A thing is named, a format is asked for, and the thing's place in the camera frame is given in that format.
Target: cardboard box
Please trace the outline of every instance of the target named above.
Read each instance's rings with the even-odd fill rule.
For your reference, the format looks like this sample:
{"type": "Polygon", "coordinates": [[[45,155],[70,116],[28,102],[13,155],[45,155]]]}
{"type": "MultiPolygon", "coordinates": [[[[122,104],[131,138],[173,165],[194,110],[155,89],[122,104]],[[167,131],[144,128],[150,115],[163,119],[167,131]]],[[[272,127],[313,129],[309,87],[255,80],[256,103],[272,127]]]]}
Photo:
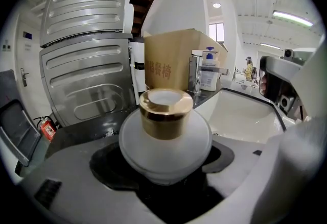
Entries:
{"type": "Polygon", "coordinates": [[[193,50],[213,46],[215,59],[224,67],[227,51],[217,42],[194,29],[174,31],[144,38],[145,83],[150,88],[187,90],[189,60],[193,50]]]}

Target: ceiling light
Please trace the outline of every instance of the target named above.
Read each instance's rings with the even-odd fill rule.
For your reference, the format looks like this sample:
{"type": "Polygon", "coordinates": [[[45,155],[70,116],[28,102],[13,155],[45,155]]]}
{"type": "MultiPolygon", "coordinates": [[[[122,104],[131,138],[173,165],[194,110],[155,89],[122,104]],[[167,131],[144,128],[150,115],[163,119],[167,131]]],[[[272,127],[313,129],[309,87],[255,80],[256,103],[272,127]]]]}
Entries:
{"type": "Polygon", "coordinates": [[[301,17],[297,17],[295,15],[292,15],[292,14],[287,14],[287,13],[283,13],[283,12],[278,12],[278,11],[274,11],[273,16],[276,16],[276,17],[281,17],[281,18],[285,18],[285,19],[288,19],[288,20],[292,20],[294,22],[299,22],[301,24],[304,24],[305,26],[309,26],[311,27],[313,25],[313,23],[301,18],[301,17]]]}
{"type": "Polygon", "coordinates": [[[275,49],[278,49],[278,50],[281,49],[281,48],[279,48],[279,47],[277,47],[277,46],[273,46],[273,45],[265,44],[265,43],[260,43],[260,45],[262,45],[262,46],[267,46],[267,47],[271,47],[271,48],[275,48],[275,49]]]}

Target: yellow jacket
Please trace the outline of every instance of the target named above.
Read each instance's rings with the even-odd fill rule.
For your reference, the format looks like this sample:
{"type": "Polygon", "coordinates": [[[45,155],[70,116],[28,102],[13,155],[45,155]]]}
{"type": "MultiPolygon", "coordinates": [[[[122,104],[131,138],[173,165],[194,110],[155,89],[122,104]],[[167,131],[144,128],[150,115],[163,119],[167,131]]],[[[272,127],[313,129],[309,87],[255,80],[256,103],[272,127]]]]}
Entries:
{"type": "Polygon", "coordinates": [[[253,65],[249,63],[245,70],[245,78],[252,79],[252,70],[253,70],[253,65]]]}

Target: red fire extinguisher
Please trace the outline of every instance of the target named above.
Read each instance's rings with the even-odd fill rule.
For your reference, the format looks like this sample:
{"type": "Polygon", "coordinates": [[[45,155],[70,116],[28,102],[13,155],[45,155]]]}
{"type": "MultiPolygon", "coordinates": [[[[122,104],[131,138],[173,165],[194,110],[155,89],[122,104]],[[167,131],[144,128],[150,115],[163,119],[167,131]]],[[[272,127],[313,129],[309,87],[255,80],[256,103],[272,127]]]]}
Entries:
{"type": "Polygon", "coordinates": [[[37,123],[37,128],[41,130],[45,137],[51,142],[57,131],[55,123],[49,116],[38,117],[34,120],[36,119],[40,119],[37,123]]]}

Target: gold cap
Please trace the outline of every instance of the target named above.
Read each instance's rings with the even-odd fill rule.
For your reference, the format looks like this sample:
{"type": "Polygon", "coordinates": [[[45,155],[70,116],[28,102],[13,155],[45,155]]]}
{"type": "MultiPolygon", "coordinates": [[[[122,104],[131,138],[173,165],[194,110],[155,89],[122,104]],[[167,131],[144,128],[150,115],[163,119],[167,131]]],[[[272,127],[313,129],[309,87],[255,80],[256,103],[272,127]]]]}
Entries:
{"type": "Polygon", "coordinates": [[[139,98],[142,125],[150,136],[170,140],[183,134],[193,99],[184,91],[156,88],[139,98]]]}

